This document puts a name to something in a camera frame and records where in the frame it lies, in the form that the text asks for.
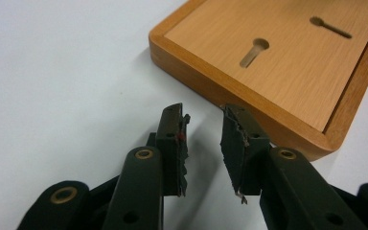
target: white surface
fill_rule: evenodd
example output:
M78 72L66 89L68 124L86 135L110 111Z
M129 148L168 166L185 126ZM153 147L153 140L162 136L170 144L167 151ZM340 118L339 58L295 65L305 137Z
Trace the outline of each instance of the white surface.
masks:
M221 111L156 67L148 33L175 1L0 1L0 229L15 229L62 180L94 188L145 145L164 107L184 103L188 195L167 197L165 229L265 229L223 165ZM368 90L342 148L313 165L341 189L368 182Z

